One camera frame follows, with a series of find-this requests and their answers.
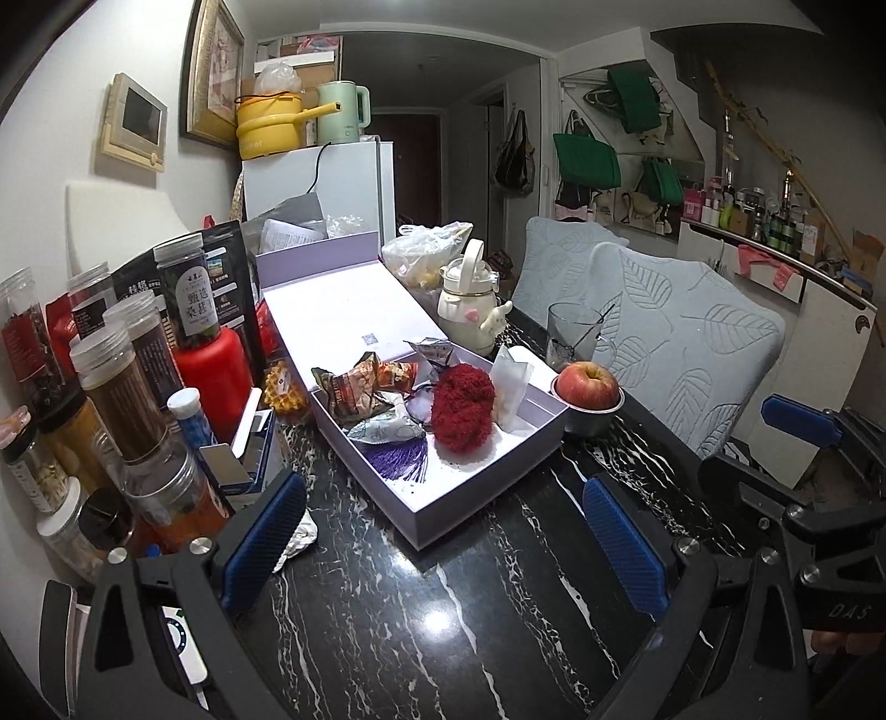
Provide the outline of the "purple silk drawstring pouch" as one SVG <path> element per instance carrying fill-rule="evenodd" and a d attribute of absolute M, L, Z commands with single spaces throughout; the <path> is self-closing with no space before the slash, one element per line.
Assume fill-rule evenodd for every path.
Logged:
<path fill-rule="evenodd" d="M 420 485 L 424 483 L 428 458 L 430 457 L 431 405 L 434 390 L 430 384 L 413 390 L 409 396 L 396 396 L 394 405 L 403 402 L 414 420 L 422 424 L 425 436 L 422 440 L 411 440 L 401 444 L 359 445 L 363 456 L 368 459 L 378 476 L 386 481 L 399 481 Z"/>

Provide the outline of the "colourful snack wrapper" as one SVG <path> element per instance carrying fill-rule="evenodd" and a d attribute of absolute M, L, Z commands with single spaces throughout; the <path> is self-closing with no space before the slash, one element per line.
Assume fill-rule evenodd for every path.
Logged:
<path fill-rule="evenodd" d="M 347 372 L 312 368 L 311 373 L 326 398 L 326 411 L 339 423 L 354 424 L 392 408 L 384 393 L 410 394 L 419 364 L 382 360 L 368 351 Z"/>

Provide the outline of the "clear zip bag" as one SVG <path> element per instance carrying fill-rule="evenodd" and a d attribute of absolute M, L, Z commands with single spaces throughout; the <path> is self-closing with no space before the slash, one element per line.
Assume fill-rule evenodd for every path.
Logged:
<path fill-rule="evenodd" d="M 490 371 L 491 383 L 496 392 L 494 399 L 494 420 L 504 432 L 511 432 L 519 407 L 526 397 L 527 387 L 532 376 L 532 366 L 513 357 L 508 347 L 498 348 L 496 360 Z"/>

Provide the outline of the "red knitted yarn item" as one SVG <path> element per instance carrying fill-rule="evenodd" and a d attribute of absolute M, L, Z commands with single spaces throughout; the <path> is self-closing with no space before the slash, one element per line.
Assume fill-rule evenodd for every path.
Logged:
<path fill-rule="evenodd" d="M 468 363 L 447 368 L 434 387 L 431 429 L 455 455 L 479 450 L 493 432 L 496 389 L 487 372 Z"/>

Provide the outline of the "silver foil bag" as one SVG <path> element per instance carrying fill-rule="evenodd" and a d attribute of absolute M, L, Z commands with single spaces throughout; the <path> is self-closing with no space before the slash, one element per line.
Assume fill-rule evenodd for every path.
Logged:
<path fill-rule="evenodd" d="M 449 339 L 425 337 L 419 342 L 409 342 L 409 347 L 422 358 L 422 362 L 428 364 L 430 383 L 435 383 L 447 369 L 453 368 L 458 363 L 454 344 Z"/>

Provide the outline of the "white leaf print pouch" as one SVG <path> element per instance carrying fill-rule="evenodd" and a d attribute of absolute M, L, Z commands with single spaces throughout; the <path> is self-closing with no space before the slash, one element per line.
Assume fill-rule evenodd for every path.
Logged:
<path fill-rule="evenodd" d="M 384 413 L 360 420 L 347 430 L 348 440 L 365 445 L 401 444 L 422 440 L 425 429 L 411 417 L 403 402 L 392 405 Z"/>

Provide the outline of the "blue white medicine box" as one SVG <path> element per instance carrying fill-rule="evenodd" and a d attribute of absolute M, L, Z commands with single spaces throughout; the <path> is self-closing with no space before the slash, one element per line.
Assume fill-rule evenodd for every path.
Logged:
<path fill-rule="evenodd" d="M 261 408 L 261 399 L 263 392 L 254 387 L 229 443 L 203 445 L 197 450 L 215 491 L 233 512 L 251 506 L 266 486 L 276 419 L 272 409 Z"/>

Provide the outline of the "metal bowl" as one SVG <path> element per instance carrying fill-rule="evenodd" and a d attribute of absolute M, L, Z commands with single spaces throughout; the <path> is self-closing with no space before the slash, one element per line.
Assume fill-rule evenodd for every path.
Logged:
<path fill-rule="evenodd" d="M 625 405 L 626 393 L 619 390 L 619 397 L 616 404 L 611 408 L 605 409 L 587 409 L 569 404 L 557 392 L 557 379 L 553 379 L 550 384 L 550 393 L 566 407 L 565 432 L 566 434 L 584 436 L 584 438 L 593 438 L 593 436 L 605 434 L 612 425 L 612 420 L 617 413 L 622 411 Z"/>

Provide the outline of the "red apple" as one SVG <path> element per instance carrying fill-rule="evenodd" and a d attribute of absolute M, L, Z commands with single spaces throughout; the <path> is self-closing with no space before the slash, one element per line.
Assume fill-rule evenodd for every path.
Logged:
<path fill-rule="evenodd" d="M 620 385 L 608 369 L 593 362 L 569 363 L 555 380 L 555 393 L 576 408 L 604 411 L 620 400 Z"/>

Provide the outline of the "lavender gift box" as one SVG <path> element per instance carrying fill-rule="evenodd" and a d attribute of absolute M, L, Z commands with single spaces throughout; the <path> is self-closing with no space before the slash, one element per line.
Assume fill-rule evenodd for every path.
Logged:
<path fill-rule="evenodd" d="M 557 450 L 566 407 L 527 387 L 470 451 L 431 426 L 432 390 L 455 366 L 493 366 L 445 341 L 378 260 L 373 233 L 258 256 L 261 290 L 321 434 L 401 536 L 424 549 Z"/>

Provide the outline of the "glass cup with straw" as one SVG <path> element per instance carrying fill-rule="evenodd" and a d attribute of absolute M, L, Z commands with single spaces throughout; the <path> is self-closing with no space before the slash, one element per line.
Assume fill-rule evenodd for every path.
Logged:
<path fill-rule="evenodd" d="M 616 347 L 604 337 L 604 315 L 582 305 L 557 301 L 547 311 L 545 360 L 555 372 L 575 362 L 595 362 L 608 368 Z"/>

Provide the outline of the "dark lidded jar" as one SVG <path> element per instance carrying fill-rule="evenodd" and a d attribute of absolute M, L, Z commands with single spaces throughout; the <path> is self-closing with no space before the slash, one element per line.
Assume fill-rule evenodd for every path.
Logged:
<path fill-rule="evenodd" d="M 215 341 L 221 324 L 210 285 L 203 236 L 192 233 L 164 241 L 154 248 L 153 258 L 177 348 L 200 348 Z"/>

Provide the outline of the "white cartoon water bottle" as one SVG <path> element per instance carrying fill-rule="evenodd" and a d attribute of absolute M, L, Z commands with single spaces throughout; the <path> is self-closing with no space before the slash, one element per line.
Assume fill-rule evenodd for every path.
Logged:
<path fill-rule="evenodd" d="M 483 252 L 482 240 L 468 240 L 464 254 L 441 270 L 437 316 L 452 342 L 488 357 L 506 328 L 512 301 L 498 301 L 498 273 Z"/>

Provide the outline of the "plastic bag with food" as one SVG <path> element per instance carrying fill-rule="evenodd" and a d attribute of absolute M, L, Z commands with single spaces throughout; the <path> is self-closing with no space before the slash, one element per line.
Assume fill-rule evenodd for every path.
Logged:
<path fill-rule="evenodd" d="M 403 225 L 382 248 L 384 267 L 409 290 L 437 290 L 441 272 L 462 254 L 473 225 L 456 220 L 443 227 Z"/>

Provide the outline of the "green tote bag left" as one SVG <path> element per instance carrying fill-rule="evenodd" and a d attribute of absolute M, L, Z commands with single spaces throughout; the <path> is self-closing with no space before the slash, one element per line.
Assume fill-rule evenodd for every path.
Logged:
<path fill-rule="evenodd" d="M 616 150 L 597 140 L 575 110 L 569 113 L 565 129 L 555 133 L 553 140 L 563 182 L 591 191 L 611 191 L 622 184 Z"/>

